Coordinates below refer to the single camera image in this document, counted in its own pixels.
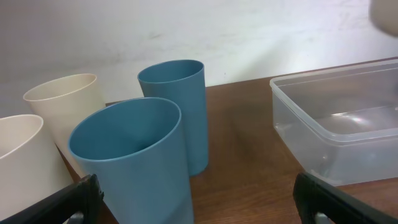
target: container rim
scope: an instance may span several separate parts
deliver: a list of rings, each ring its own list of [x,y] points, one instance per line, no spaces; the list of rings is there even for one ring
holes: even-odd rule
[[[48,98],[43,98],[43,99],[37,99],[37,100],[30,100],[30,99],[27,99],[27,98],[26,98],[27,95],[28,95],[29,93],[31,93],[32,91],[34,91],[34,90],[36,90],[36,89],[38,89],[38,88],[43,87],[44,85],[49,85],[49,84],[51,84],[51,83],[53,83],[53,82],[59,82],[60,80],[63,80],[63,79],[73,78],[73,77],[78,77],[78,76],[83,76],[83,75],[92,76],[94,79],[93,79],[93,81],[91,81],[89,84],[87,84],[87,85],[85,85],[85,86],[83,86],[83,87],[81,87],[81,88],[77,88],[76,90],[70,91],[70,92],[68,92],[68,93],[62,94],[62,95],[53,96],[53,97],[48,97]],[[24,94],[24,96],[22,96],[22,98],[23,98],[25,101],[27,101],[27,102],[38,102],[38,101],[46,101],[46,100],[52,100],[52,99],[56,99],[56,98],[61,98],[61,97],[63,97],[63,96],[67,96],[67,95],[70,95],[70,94],[72,94],[72,93],[76,93],[76,92],[78,92],[78,91],[80,91],[80,90],[82,90],[82,89],[84,89],[84,88],[87,88],[88,86],[92,85],[96,80],[97,80],[97,76],[94,75],[94,74],[91,74],[91,73],[82,73],[82,74],[68,75],[68,76],[65,76],[65,77],[56,78],[56,79],[54,79],[54,80],[50,80],[50,81],[48,81],[48,82],[39,84],[39,85],[37,85],[37,86],[31,88],[30,90],[28,90],[28,91]]]
[[[5,153],[4,155],[0,156],[1,159],[5,159],[7,156],[11,155],[13,152],[17,151],[20,149],[22,146],[26,145],[30,140],[32,140],[43,128],[44,125],[44,120],[41,116],[35,115],[35,114],[20,114],[20,115],[14,115],[14,116],[8,116],[5,118],[0,118],[1,120],[6,120],[6,119],[14,119],[14,118],[21,118],[21,117],[28,117],[28,118],[33,118],[33,119],[38,119],[40,121],[40,126],[37,128],[36,132],[31,135],[28,139],[26,139],[24,142],[19,144],[17,147],[15,147],[13,150]]]
[[[386,138],[386,137],[398,135],[398,128],[382,129],[382,130],[377,130],[377,131],[368,131],[368,132],[354,133],[354,134],[336,134],[336,133],[326,130],[322,125],[320,125],[311,116],[309,116],[306,112],[304,112],[304,110],[301,109],[296,103],[294,103],[293,100],[291,100],[275,84],[275,82],[281,81],[281,80],[288,80],[291,78],[308,77],[308,76],[313,76],[313,75],[323,75],[326,73],[342,72],[342,71],[353,70],[353,69],[357,69],[357,68],[367,68],[367,67],[374,67],[374,66],[378,66],[378,65],[389,65],[389,64],[394,64],[394,63],[397,63],[397,68],[398,68],[398,59],[391,59],[391,60],[385,60],[385,61],[381,61],[381,62],[369,62],[369,63],[360,64],[360,65],[351,65],[351,66],[339,67],[339,68],[326,68],[324,70],[319,70],[319,71],[314,71],[314,72],[304,72],[304,73],[298,73],[298,74],[293,74],[293,75],[286,75],[286,76],[282,76],[282,77],[272,78],[269,82],[269,85],[272,88],[272,92],[274,92],[275,95],[278,96],[280,98],[280,100],[282,100],[289,107],[289,109],[291,109],[292,112],[296,114],[296,116],[298,116],[303,122],[305,122],[307,125],[309,125],[315,132],[317,132],[324,138],[327,138],[327,139],[335,141],[335,142],[345,142],[347,144],[349,144],[351,142],[356,143],[358,141],[369,140],[369,139]]]
[[[120,156],[120,157],[115,157],[115,158],[110,158],[110,159],[87,159],[87,158],[83,158],[83,157],[80,157],[80,156],[76,155],[72,151],[72,149],[70,148],[70,141],[72,139],[72,136],[75,133],[75,131],[81,126],[81,124],[83,124],[86,120],[90,119],[92,116],[94,116],[94,115],[96,115],[96,114],[98,114],[98,113],[100,113],[100,112],[102,112],[102,111],[104,111],[104,110],[106,110],[106,109],[108,109],[110,107],[113,107],[113,106],[116,106],[116,105],[120,105],[122,103],[127,103],[127,102],[130,102],[130,101],[136,101],[136,100],[163,100],[163,101],[167,101],[167,102],[173,104],[178,109],[178,114],[179,114],[178,121],[176,122],[176,124],[173,127],[173,129],[169,133],[167,133],[162,139],[160,139],[157,142],[151,144],[150,146],[146,147],[145,149],[141,149],[140,151],[133,152],[133,153],[127,154],[125,156]],[[68,150],[69,150],[70,154],[72,154],[74,157],[77,157],[80,160],[83,160],[83,161],[86,161],[86,162],[95,162],[95,163],[97,163],[97,162],[114,162],[114,161],[118,161],[118,160],[121,160],[121,159],[126,159],[128,157],[132,157],[132,156],[136,156],[136,155],[141,154],[141,153],[145,153],[146,151],[152,149],[153,147],[155,147],[156,145],[160,144],[162,141],[167,139],[178,128],[178,126],[181,123],[181,118],[182,118],[182,113],[181,113],[180,107],[176,103],[174,103],[173,101],[165,99],[165,98],[160,98],[160,97],[141,97],[141,98],[134,98],[134,99],[130,99],[130,100],[124,100],[124,101],[121,101],[119,103],[115,103],[115,104],[113,104],[111,106],[107,106],[105,108],[102,108],[102,109],[98,110],[97,112],[91,114],[89,117],[85,118],[83,121],[81,121],[73,129],[72,133],[70,134],[70,137],[69,137],[69,140],[68,140]]]
[[[145,81],[145,80],[142,79],[143,73],[145,73],[148,69],[153,68],[153,67],[157,67],[157,66],[160,66],[160,65],[163,65],[163,64],[166,64],[166,63],[175,63],[175,62],[195,62],[195,63],[199,63],[199,64],[201,65],[201,69],[200,69],[199,71],[197,71],[196,73],[193,73],[193,74],[191,74],[191,75],[189,75],[189,76],[187,76],[187,77],[179,78],[179,79],[176,79],[176,80],[165,81],[165,82],[148,82],[148,81]],[[200,61],[198,61],[198,60],[193,60],[193,59],[169,60],[169,61],[166,61],[166,62],[160,62],[160,63],[157,63],[157,64],[155,64],[155,65],[151,65],[151,66],[149,66],[149,67],[147,67],[147,68],[144,68],[142,71],[140,71],[140,72],[138,73],[137,79],[138,79],[140,82],[142,82],[142,83],[148,83],[148,84],[175,83],[175,82],[180,82],[180,81],[182,81],[182,80],[189,79],[189,78],[191,78],[191,77],[193,77],[193,76],[195,76],[195,75],[198,75],[200,72],[204,71],[204,69],[205,69],[205,64],[203,64],[202,62],[200,62]]]

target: clear plastic container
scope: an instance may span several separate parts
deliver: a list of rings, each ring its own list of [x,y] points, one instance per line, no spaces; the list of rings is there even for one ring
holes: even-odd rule
[[[398,60],[273,78],[274,127],[332,185],[398,177]]]

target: cup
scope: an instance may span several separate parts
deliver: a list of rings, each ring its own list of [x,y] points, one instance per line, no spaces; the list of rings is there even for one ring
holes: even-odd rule
[[[46,82],[26,92],[24,100],[44,119],[55,143],[76,173],[85,176],[68,151],[68,140],[81,121],[105,107],[96,75],[71,75]]]
[[[0,119],[0,220],[73,183],[40,116]]]
[[[153,65],[138,74],[145,97],[176,103],[182,112],[190,175],[208,164],[205,67],[195,60],[174,60]]]
[[[119,223],[192,224],[181,124],[170,100],[138,98],[96,112],[72,132],[70,152],[98,176]]]

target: white wall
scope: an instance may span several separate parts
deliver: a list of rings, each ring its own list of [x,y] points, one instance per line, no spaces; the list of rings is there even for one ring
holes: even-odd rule
[[[206,66],[206,85],[377,60],[398,41],[367,0],[1,0],[0,116],[54,78],[99,76],[106,101],[142,96],[137,73],[166,60]]]

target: white cup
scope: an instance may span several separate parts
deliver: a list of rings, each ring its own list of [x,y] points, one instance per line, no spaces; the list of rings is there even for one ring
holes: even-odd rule
[[[0,119],[0,220],[72,183],[40,116]]]
[[[68,150],[68,140],[81,121],[105,107],[97,77],[79,74],[52,80],[26,92],[24,100],[44,119],[62,154],[83,177],[84,172]]]
[[[372,0],[370,18],[372,23],[380,30],[398,36],[397,0]]]

